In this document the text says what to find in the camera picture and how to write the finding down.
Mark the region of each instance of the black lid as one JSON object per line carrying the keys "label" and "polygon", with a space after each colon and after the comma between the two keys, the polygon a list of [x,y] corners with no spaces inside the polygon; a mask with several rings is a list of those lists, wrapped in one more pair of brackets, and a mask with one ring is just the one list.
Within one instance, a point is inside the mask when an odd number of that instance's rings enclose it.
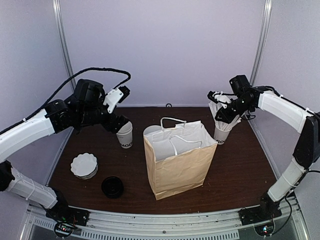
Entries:
{"label": "black lid", "polygon": [[120,178],[116,176],[109,176],[103,180],[101,189],[108,198],[117,199],[124,192],[124,185],[122,184]]}

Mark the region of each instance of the black cable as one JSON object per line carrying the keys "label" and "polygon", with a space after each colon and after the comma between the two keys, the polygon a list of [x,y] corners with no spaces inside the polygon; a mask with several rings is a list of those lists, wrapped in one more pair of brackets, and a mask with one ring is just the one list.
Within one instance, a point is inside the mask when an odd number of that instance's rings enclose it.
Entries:
{"label": "black cable", "polygon": [[221,104],[225,104],[225,105],[229,105],[230,103],[228,102],[223,102],[223,101],[220,101],[220,100],[216,100],[218,103],[221,103]]}
{"label": "black cable", "polygon": [[244,121],[250,121],[250,120],[256,118],[256,115],[251,115],[250,112],[248,112],[247,114],[245,114],[245,116],[246,116],[247,118],[243,117],[243,115],[241,115],[240,118],[241,118],[242,120],[244,120]]}
{"label": "black cable", "polygon": [[318,171],[318,170],[310,170],[310,171],[308,171],[308,173],[318,173],[318,174],[320,174],[320,171]]}
{"label": "black cable", "polygon": [[272,90],[275,95],[280,97],[280,93],[273,86],[265,86],[267,89]]}
{"label": "black cable", "polygon": [[7,127],[6,129],[2,130],[0,132],[0,135],[4,134],[5,132],[9,131],[10,129],[13,129],[14,127],[22,124],[23,122],[31,119],[32,117],[34,117],[38,112],[40,112],[41,109],[43,109],[53,98],[54,96],[68,83],[70,82],[72,79],[74,79],[75,77],[79,76],[80,74],[83,74],[85,72],[88,71],[106,71],[106,72],[115,72],[115,73],[120,73],[120,74],[125,74],[128,77],[123,80],[122,82],[120,82],[118,85],[116,85],[114,88],[119,87],[120,85],[126,83],[127,81],[130,80],[131,78],[131,74],[127,71],[124,70],[119,70],[119,69],[115,69],[115,68],[109,68],[109,67],[88,67],[85,68],[81,71],[78,71],[77,73],[75,73],[74,75],[72,75],[71,77],[69,77],[67,80],[65,80],[54,92],[53,94],[44,102],[44,104],[42,104],[41,107],[39,107],[37,110],[35,110],[32,114],[30,114],[29,116],[27,116],[24,120],[18,121],[15,124]]}
{"label": "black cable", "polygon": [[280,98],[286,100],[287,102],[289,102],[289,103],[291,103],[291,104],[293,104],[293,105],[301,108],[302,110],[305,110],[308,114],[311,114],[311,115],[315,116],[315,117],[320,121],[320,115],[319,115],[318,113],[309,111],[309,110],[307,110],[305,107],[299,105],[298,103],[295,103],[294,101],[291,101],[290,99],[285,98],[284,96],[281,96],[281,95],[275,90],[275,88],[272,87],[272,86],[265,86],[265,87],[270,88],[278,97],[280,97]]}
{"label": "black cable", "polygon": [[50,216],[50,218],[52,218],[54,221],[56,221],[57,223],[59,223],[58,220],[56,220],[54,217],[52,217],[52,215],[50,214],[50,212],[48,211],[48,209],[46,209],[42,204],[39,204],[39,205],[43,208],[43,210],[45,210],[45,213],[47,213],[47,214]]}
{"label": "black cable", "polygon": [[291,206],[290,202],[288,201],[287,197],[284,197],[284,200],[286,201],[286,203],[287,203],[287,204],[289,205],[289,207],[290,207],[290,214],[289,214],[288,218],[286,219],[286,221],[284,222],[284,224],[283,224],[277,231],[275,231],[274,233],[272,233],[272,235],[275,235],[275,234],[277,234],[278,232],[280,232],[281,229],[284,228],[284,226],[289,222],[289,219],[291,218],[291,215],[292,215],[292,206]]}
{"label": "black cable", "polygon": [[220,95],[235,96],[235,94],[234,94],[234,93],[222,93],[222,94],[220,94]]}

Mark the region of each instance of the paper bag handle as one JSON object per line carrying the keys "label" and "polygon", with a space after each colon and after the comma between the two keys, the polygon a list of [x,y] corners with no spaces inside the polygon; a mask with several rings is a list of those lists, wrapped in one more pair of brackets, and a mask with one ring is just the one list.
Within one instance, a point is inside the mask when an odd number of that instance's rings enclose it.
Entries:
{"label": "paper bag handle", "polygon": [[173,142],[171,141],[171,139],[172,139],[173,137],[177,137],[178,139],[181,139],[182,141],[184,141],[184,142],[186,142],[186,143],[190,143],[190,144],[201,143],[201,144],[200,144],[200,148],[201,148],[201,146],[202,146],[202,141],[201,141],[201,140],[198,140],[198,141],[188,141],[188,140],[185,140],[185,139],[183,139],[182,137],[180,137],[180,136],[178,136],[178,135],[173,135],[173,136],[171,136],[171,137],[169,138],[169,142],[171,143],[171,145],[172,145],[172,147],[173,147],[173,149],[174,149],[174,155],[175,155],[175,156],[178,155],[178,151],[177,151],[175,145],[173,144]]}
{"label": "paper bag handle", "polygon": [[187,123],[186,120],[180,120],[180,119],[176,119],[176,118],[172,118],[172,117],[167,117],[167,116],[165,116],[165,117],[161,118],[161,120],[160,120],[160,125],[161,125],[161,128],[162,128],[162,131],[165,129],[165,128],[164,128],[164,123],[163,123],[164,119],[169,119],[169,120],[173,120],[173,121],[177,121],[177,122],[184,123],[184,124],[183,124],[183,127],[185,127],[185,125],[186,125],[186,123]]}

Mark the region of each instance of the white paper cup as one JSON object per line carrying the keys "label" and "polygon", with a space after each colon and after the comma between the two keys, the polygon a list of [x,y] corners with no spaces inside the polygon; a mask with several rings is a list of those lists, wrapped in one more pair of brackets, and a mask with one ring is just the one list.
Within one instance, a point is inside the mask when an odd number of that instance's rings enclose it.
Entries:
{"label": "white paper cup", "polygon": [[162,127],[159,126],[159,125],[151,125],[151,126],[148,126],[148,127],[143,131],[143,135],[147,135],[147,134],[150,134],[150,133],[159,131],[159,130],[161,130],[161,129],[162,129]]}
{"label": "white paper cup", "polygon": [[132,123],[127,122],[116,134],[121,147],[128,149],[132,146]]}
{"label": "white paper cup", "polygon": [[224,131],[217,127],[214,130],[214,140],[218,142],[219,145],[224,144],[231,130]]}

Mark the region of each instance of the wooden table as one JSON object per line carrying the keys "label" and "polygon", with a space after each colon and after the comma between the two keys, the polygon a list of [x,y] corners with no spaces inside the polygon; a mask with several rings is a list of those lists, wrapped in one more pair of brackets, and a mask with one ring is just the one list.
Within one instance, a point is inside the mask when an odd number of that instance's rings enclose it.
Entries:
{"label": "wooden table", "polygon": [[[248,207],[260,203],[260,196],[276,181],[269,162],[250,125],[235,126],[223,145],[216,149],[203,186],[156,201],[150,188],[144,152],[143,130],[159,125],[161,117],[188,122],[201,120],[211,136],[215,124],[208,107],[117,108],[133,124],[133,146],[121,148],[115,134],[100,125],[73,133],[57,164],[50,187],[61,190],[71,206],[130,214],[182,214]],[[165,127],[176,122],[166,121]],[[70,163],[78,154],[92,153],[98,172],[92,179],[73,176]],[[101,191],[109,176],[121,178],[124,193],[109,199]]]}

